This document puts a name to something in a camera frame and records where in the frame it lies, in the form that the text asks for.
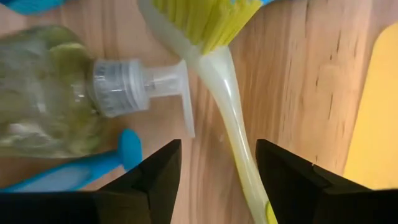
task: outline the wood grain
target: wood grain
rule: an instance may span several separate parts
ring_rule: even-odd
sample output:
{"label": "wood grain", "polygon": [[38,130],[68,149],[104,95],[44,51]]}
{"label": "wood grain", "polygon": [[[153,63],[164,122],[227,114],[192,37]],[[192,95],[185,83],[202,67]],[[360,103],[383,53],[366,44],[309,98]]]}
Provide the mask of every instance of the wood grain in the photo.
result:
{"label": "wood grain", "polygon": [[[393,23],[395,0],[295,0],[263,7],[231,44],[252,150],[266,138],[341,174],[378,33]],[[178,58],[154,39],[135,0],[70,1],[42,16],[0,7],[0,34],[34,24],[63,24],[104,58],[141,58],[148,66]],[[252,223],[220,113],[206,87],[190,74],[197,137],[187,138],[181,101],[152,102],[150,111],[111,121],[111,140],[132,128],[148,156],[183,139],[180,190],[173,223]],[[0,160],[1,185],[63,161]],[[87,189],[121,175],[121,169]]]}

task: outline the brush bristles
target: brush bristles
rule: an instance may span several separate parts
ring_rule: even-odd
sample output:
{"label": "brush bristles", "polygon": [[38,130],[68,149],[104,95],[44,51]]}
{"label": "brush bristles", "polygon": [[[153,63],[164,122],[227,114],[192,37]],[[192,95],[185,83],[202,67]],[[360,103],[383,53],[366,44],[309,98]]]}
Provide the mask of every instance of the brush bristles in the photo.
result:
{"label": "brush bristles", "polygon": [[203,54],[228,45],[262,6],[260,0],[153,0]]}

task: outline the pump nozzle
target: pump nozzle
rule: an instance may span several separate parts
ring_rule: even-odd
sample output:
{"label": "pump nozzle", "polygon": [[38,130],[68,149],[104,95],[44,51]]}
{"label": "pump nozzle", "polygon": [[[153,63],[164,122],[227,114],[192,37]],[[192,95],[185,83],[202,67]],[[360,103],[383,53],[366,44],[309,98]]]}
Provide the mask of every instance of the pump nozzle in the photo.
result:
{"label": "pump nozzle", "polygon": [[185,125],[195,137],[187,64],[144,68],[139,60],[99,60],[94,65],[94,95],[107,117],[147,110],[149,99],[180,95]]}

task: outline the black plastic piece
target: black plastic piece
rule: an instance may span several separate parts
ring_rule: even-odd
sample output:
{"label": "black plastic piece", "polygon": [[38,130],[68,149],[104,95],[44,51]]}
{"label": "black plastic piece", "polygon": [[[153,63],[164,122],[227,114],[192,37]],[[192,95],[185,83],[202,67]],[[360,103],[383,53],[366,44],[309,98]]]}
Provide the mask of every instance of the black plastic piece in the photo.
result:
{"label": "black plastic piece", "polygon": [[0,223],[169,224],[180,169],[174,140],[96,192],[0,194]]}
{"label": "black plastic piece", "polygon": [[367,189],[266,140],[256,157],[278,224],[398,223],[398,190]]}

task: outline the wooden table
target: wooden table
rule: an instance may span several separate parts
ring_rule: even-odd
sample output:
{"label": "wooden table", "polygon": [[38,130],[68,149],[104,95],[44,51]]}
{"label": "wooden table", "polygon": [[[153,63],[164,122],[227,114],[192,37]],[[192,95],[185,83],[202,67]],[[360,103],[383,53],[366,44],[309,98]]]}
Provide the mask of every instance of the wooden table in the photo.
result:
{"label": "wooden table", "polygon": [[[266,138],[341,174],[373,43],[398,20],[395,0],[294,0],[262,8],[231,44],[252,151]],[[0,7],[0,33],[58,23],[74,30],[99,58],[141,58],[148,66],[178,62],[146,27],[135,0],[70,1],[43,16]],[[252,223],[220,113],[191,73],[197,137],[185,134],[181,101],[152,102],[150,111],[112,121],[112,141],[130,127],[145,156],[183,139],[180,190],[173,223]],[[64,162],[0,160],[5,186]],[[88,189],[122,174],[118,169]]]}

